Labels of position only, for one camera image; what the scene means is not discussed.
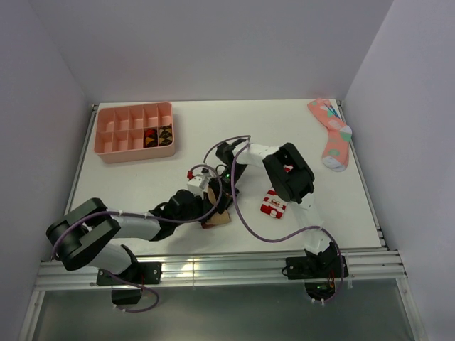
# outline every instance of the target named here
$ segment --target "white table surface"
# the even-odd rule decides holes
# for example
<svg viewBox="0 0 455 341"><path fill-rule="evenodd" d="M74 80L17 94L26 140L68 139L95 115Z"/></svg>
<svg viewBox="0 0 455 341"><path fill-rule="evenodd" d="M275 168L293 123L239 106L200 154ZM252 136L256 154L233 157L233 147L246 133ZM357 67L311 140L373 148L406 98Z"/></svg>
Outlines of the white table surface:
<svg viewBox="0 0 455 341"><path fill-rule="evenodd" d="M175 192L186 188L186 172L201 163L216 142L231 136L252 135L252 142L281 146L292 142L313 170L316 205L324 227L342 249L376 248L380 240L350 152L349 166L333 172L321 162L327 142L326 128L308 110L309 100L173 102L176 154L129 163L105 164L93 151L96 124L92 128L85 160L75 190L72 208L91 197L99 197L109 208L145 212ZM103 103L99 109L131 103ZM215 155L208 159L216 166ZM239 204L250 226L266 238L279 238L295 231L293 212L280 220L259 211L270 181L265 170L248 167L237 183ZM277 244L255 239L243 227L233 207L232 222L204 230L199 224L185 224L160 242L117 239L135 254L220 254L257 251L301 250L304 233Z"/></svg>

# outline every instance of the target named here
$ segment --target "wire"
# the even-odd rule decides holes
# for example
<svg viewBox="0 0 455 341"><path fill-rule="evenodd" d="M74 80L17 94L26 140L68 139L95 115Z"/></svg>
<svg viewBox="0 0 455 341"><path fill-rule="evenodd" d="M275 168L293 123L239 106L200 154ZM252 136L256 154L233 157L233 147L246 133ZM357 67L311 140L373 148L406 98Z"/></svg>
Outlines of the wire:
<svg viewBox="0 0 455 341"><path fill-rule="evenodd" d="M235 207L235 211L237 212L237 215L239 216L240 218L240 221L243 223L243 225L245 226L245 228L247 229L247 231L252 234L254 237L258 238L259 240L262 240L263 242L266 242L266 243L280 243L280 242L283 242L285 240L288 240L292 237L295 237L296 235L302 233L302 232L305 232L305 231L309 231L311 229L319 229L321 230L323 233L325 233L327 235L328 238L330 238L330 240L333 242L333 245L335 246L335 249L338 253L338 256L340 258L340 264L341 264L341 279L340 279L340 285L336 288L335 292L333 293L333 295L327 299L325 302L329 302L329 301L332 301L340 292L341 290L341 287L343 285L343 282L344 282L344 263L343 263L343 256L341 255L341 250L340 250L340 247L338 246L336 240L332 237L332 235L326 230L324 229L323 227L321 226L308 226L308 227L302 227L301 229L298 229L297 231L295 232L292 232L291 234L285 236L285 237L282 237L282 238L278 238L278 239L268 239L268 238L264 238L264 237L261 237L259 236L255 231L252 230L252 228L248 225L248 223L246 222L245 218L243 217L241 211L240 211L240 208L239 208L239 205L238 205L238 202L237 202L237 196L235 194L235 166L237 164L237 158L239 157L239 155L245 150L247 149L248 147L250 146L250 139L247 140L247 143L235 154L235 157L234 157L234 160L232 162L232 167L231 167L231 179L230 179L230 189L231 189L231 193L232 193L232 201L234 203L234 207Z"/></svg>
<svg viewBox="0 0 455 341"><path fill-rule="evenodd" d="M202 215L201 217L199 218L196 218L196 219L191 219L191 220L173 220L173 219L166 219L166 218L162 218L162 217L155 217L153 215L148 215L148 216L144 216L144 214L142 213L132 213L132 212L123 212L122 215L124 215L125 217L138 217L138 218L146 218L146 219L150 219L150 220L158 220L158 221L162 221L162 222L174 222L174 223L177 223L177 224L184 224L184 223L188 223L188 222L198 222L200 220L203 220L205 219L206 217L208 217L215 209L216 207L218 206L218 204L220 203L220 200L221 200L221 197L223 196L223 184L221 182L221 177L216 173L216 170L209 166L209 165L206 165L206 164L198 164L196 166L193 166L190 171L194 171L195 169L197 168L207 168L209 169L210 171L214 172L217 180L218 180L218 185L220 186L220 194L218 195L218 198L216 200L216 203L214 204L214 206L212 206L212 208L207 212L205 213L204 215ZM93 218L96 218L96 217L101 217L103 215L114 215L114 216L118 216L120 215L120 212L118 211L102 211L102 212L96 212L96 213L92 213L91 215L87 215L81 219L79 219L77 222L75 222L74 224L72 224L71 226L69 226L61 235L60 237L57 239L57 241L55 242L53 248L52 248L52 257L56 260L60 260L58 258L58 249L60 248L60 245L62 244L63 240L69 235L69 233L71 233L74 229L77 229L80 225L86 223L87 221L93 219ZM111 273L110 271L106 271L106 273L112 277L115 281L118 281L120 283L123 283L123 284L126 284L128 286L133 286L133 287L136 287L136 288L140 288L140 289L143 289L143 290L146 290L150 293L153 293L155 296L156 296L156 302L152 305L150 305L149 307L147 308L143 308L143 309L126 309L126 308L121 308L121 307L118 307L120 310L124 310L128 313L142 313L144 311L148 311L148 310L151 310L153 308L156 307L156 305L158 304L159 302L159 294L151 289L151 288L147 288L146 286L142 286L140 284L135 284L135 283L131 283L131 282L128 282L128 281L125 281L123 279L121 279L120 277L118 276L115 276L113 273Z"/></svg>

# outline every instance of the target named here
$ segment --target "small item in tray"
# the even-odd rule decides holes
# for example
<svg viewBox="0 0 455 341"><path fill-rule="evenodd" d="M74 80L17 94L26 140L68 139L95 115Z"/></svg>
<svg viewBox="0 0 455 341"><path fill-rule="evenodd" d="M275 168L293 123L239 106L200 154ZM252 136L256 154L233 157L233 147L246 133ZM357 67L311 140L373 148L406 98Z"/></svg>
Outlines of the small item in tray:
<svg viewBox="0 0 455 341"><path fill-rule="evenodd" d="M160 126L159 127L159 145L168 146L172 144L172 126Z"/></svg>
<svg viewBox="0 0 455 341"><path fill-rule="evenodd" d="M158 146L158 131L156 129L147 129L144 134L144 145L146 148Z"/></svg>

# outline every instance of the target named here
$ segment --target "pink organizer tray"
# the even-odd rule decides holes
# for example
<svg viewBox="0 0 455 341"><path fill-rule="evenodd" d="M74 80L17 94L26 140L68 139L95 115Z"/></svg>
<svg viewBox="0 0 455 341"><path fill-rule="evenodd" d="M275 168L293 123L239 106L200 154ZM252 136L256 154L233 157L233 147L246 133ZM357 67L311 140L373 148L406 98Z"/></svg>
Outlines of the pink organizer tray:
<svg viewBox="0 0 455 341"><path fill-rule="evenodd" d="M171 126L172 142L146 148L144 133ZM172 104L169 102L106 108L98 112L95 153L105 163L164 158L176 152Z"/></svg>

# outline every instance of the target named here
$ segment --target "brown object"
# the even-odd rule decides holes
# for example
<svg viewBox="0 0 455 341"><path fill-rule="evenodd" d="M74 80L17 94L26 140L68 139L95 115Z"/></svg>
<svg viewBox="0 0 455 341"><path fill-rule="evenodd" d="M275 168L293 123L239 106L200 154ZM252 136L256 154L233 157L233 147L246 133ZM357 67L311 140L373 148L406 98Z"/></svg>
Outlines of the brown object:
<svg viewBox="0 0 455 341"><path fill-rule="evenodd" d="M210 203L214 205L216 203L217 198L215 197L215 193L213 193L213 190L210 187L207 189L207 194L208 201L210 201ZM227 224L228 222L230 222L230 216L227 210L225 210L221 214L216 212L209 220L207 220L207 222L202 226L202 228L210 229L211 227Z"/></svg>

